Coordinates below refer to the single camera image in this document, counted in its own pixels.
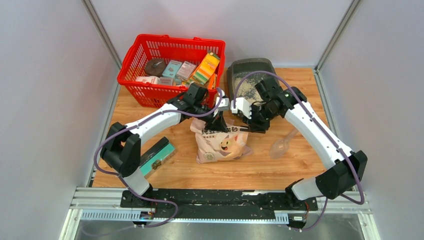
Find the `clear plastic scoop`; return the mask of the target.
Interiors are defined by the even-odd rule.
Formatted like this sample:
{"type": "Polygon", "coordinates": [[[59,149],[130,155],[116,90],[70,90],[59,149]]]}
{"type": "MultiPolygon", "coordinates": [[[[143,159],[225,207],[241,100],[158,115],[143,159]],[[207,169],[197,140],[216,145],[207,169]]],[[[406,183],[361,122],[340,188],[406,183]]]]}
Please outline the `clear plastic scoop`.
{"type": "Polygon", "coordinates": [[[276,141],[269,149],[269,157],[272,159],[281,158],[289,150],[290,142],[298,132],[296,128],[293,128],[286,137],[276,141]]]}

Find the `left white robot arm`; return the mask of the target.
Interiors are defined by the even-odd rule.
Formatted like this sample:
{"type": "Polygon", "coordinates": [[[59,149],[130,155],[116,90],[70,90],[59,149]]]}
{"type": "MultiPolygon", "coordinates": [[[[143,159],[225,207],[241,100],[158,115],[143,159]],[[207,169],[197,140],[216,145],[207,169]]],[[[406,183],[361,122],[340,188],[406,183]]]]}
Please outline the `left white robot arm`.
{"type": "Polygon", "coordinates": [[[230,101],[221,88],[216,90],[218,98],[213,108],[203,104],[208,90],[193,83],[187,91],[169,99],[153,113],[126,125],[115,123],[95,150],[95,167],[99,166],[98,158],[103,159],[113,171],[100,167],[98,171],[118,177],[133,192],[134,202],[142,208],[148,207],[153,194],[148,190],[151,185],[141,170],[142,146],[163,130],[189,118],[204,121],[207,129],[227,131],[222,112],[228,109],[230,101]]]}

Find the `black bag clip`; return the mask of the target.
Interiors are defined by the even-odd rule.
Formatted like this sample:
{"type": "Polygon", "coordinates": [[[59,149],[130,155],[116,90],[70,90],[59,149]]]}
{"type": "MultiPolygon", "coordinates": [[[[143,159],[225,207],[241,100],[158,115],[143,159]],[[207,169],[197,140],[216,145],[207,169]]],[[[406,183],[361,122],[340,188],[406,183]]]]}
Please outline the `black bag clip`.
{"type": "Polygon", "coordinates": [[[239,129],[242,132],[265,134],[269,127],[267,125],[250,125],[240,126],[239,129]]]}

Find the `pink cat litter bag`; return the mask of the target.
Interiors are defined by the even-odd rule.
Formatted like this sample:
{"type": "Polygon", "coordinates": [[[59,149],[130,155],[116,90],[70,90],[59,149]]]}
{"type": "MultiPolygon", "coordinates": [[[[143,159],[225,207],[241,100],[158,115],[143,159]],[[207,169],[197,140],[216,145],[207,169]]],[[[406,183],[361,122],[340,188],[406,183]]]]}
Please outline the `pink cat litter bag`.
{"type": "Polygon", "coordinates": [[[194,119],[190,130],[195,134],[199,164],[237,160],[253,153],[247,146],[249,133],[240,126],[228,124],[227,132],[207,130],[204,121],[194,119]]]}

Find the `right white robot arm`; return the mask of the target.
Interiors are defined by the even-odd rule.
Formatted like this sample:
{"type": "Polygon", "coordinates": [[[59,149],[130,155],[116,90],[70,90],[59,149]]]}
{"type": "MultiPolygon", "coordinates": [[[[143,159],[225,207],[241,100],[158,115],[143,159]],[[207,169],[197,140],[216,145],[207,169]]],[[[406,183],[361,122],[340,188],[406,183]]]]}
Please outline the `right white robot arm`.
{"type": "Polygon", "coordinates": [[[285,191],[285,203],[299,209],[306,199],[326,197],[334,200],[357,186],[360,198],[348,200],[362,205],[365,195],[361,185],[368,158],[361,151],[353,151],[344,144],[318,117],[307,98],[296,88],[282,89],[274,79],[265,79],[255,86],[262,101],[260,105],[249,103],[242,97],[236,98],[231,110],[243,114],[243,122],[253,133],[265,133],[272,119],[286,119],[312,146],[325,167],[325,172],[300,179],[289,185],[285,191]]]}

